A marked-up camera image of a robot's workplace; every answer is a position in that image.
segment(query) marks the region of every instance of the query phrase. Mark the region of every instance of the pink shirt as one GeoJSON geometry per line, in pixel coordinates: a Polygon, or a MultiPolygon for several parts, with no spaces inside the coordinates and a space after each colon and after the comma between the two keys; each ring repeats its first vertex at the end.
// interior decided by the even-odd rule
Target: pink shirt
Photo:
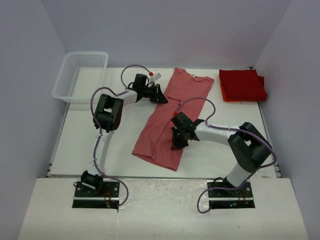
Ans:
{"type": "MultiPolygon", "coordinates": [[[[191,76],[186,70],[175,68],[164,96],[167,104],[156,106],[144,129],[135,143],[132,154],[155,165],[176,171],[182,149],[171,150],[171,118],[181,102],[195,97],[207,97],[214,79],[191,76]]],[[[195,121],[204,106],[205,100],[197,99],[186,103],[181,109],[192,121],[195,121]]]]}

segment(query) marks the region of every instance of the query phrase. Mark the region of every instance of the folded red cloth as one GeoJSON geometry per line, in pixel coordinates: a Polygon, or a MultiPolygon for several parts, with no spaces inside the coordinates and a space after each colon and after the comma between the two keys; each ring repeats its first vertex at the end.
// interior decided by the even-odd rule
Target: folded red cloth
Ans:
{"type": "Polygon", "coordinates": [[[225,102],[265,101],[265,78],[253,70],[220,70],[220,86],[225,102]]]}

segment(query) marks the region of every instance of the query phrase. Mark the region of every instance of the white table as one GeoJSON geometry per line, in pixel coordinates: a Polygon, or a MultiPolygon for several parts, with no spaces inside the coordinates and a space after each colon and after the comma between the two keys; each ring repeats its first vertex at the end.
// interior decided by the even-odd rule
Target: white table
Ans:
{"type": "MultiPolygon", "coordinates": [[[[122,68],[106,69],[105,85],[115,92],[123,90],[120,82],[121,71],[122,68]]],[[[158,83],[164,92],[173,74],[173,68],[151,69],[151,71],[161,73],[162,77],[158,83]]],[[[223,102],[218,77],[219,70],[187,69],[187,71],[196,76],[208,76],[215,79],[208,94],[208,99],[216,105],[216,114],[210,123],[239,126],[244,122],[251,122],[262,135],[266,136],[257,103],[223,102]]],[[[146,74],[146,71],[140,68],[129,68],[124,73],[124,81],[127,84],[132,82],[137,73],[146,74]]],[[[82,78],[90,78],[88,71],[82,78]]],[[[131,152],[134,145],[155,107],[156,105],[144,99],[125,107],[123,110],[120,127],[113,135],[105,161],[105,171],[110,176],[174,179],[216,178],[225,177],[231,171],[236,164],[231,149],[214,142],[190,141],[189,146],[183,151],[177,171],[153,165],[133,156],[131,152]]],[[[212,110],[212,106],[206,102],[199,118],[205,119],[212,110]]],[[[70,104],[53,159],[51,176],[80,176],[86,169],[88,161],[92,159],[94,142],[95,128],[89,105],[70,104]]],[[[270,162],[271,157],[266,160],[266,163],[270,162]]],[[[261,176],[275,178],[274,168],[264,168],[254,177],[261,176]]]]}
{"type": "MultiPolygon", "coordinates": [[[[255,208],[197,212],[204,179],[126,180],[130,195],[113,209],[72,208],[75,179],[39,178],[19,240],[307,240],[291,182],[251,181],[255,208]]],[[[124,197],[120,188],[120,198],[124,197]]],[[[200,202],[208,207],[208,195],[200,202]]]]}

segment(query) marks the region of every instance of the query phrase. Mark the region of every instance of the white backdrop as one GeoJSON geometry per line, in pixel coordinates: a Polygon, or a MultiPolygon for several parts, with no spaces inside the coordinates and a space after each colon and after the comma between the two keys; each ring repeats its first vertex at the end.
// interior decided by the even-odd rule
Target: white backdrop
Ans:
{"type": "Polygon", "coordinates": [[[292,1],[256,68],[269,93],[262,110],[281,173],[290,178],[310,240],[320,236],[320,1],[292,1]]]}
{"type": "Polygon", "coordinates": [[[254,65],[290,0],[42,0],[67,52],[109,67],[254,65]]]}
{"type": "Polygon", "coordinates": [[[65,56],[40,0],[0,7],[0,239],[16,240],[46,176],[66,104],[51,92],[65,56]]]}

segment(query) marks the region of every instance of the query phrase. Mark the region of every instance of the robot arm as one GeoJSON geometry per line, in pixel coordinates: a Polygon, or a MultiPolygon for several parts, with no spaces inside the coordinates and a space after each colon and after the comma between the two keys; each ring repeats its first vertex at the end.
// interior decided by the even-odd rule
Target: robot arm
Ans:
{"type": "MultiPolygon", "coordinates": [[[[159,84],[155,84],[154,81],[151,81],[149,84],[146,83],[147,76],[137,74],[132,87],[120,93],[117,97],[107,94],[100,96],[94,115],[101,125],[101,133],[98,124],[93,120],[96,128],[95,138],[98,139],[100,137],[100,144],[94,145],[94,148],[96,147],[94,150],[95,163],[98,168],[104,169],[108,147],[115,130],[120,125],[123,107],[136,103],[142,98],[149,98],[152,103],[157,104],[168,103],[159,84]]],[[[81,175],[81,183],[99,192],[103,176],[96,168],[95,163],[94,159],[90,160],[86,171],[81,175]]]]}
{"type": "MultiPolygon", "coordinates": [[[[262,166],[271,154],[266,146],[249,134],[240,131],[231,132],[208,127],[202,119],[197,119],[192,122],[183,112],[177,114],[171,121],[175,126],[172,128],[173,150],[188,146],[188,140],[211,141],[231,148],[237,164],[223,180],[224,186],[227,188],[240,186],[262,166]]],[[[245,122],[241,126],[220,127],[223,129],[246,130],[268,143],[260,132],[249,122],[245,122]]]]}

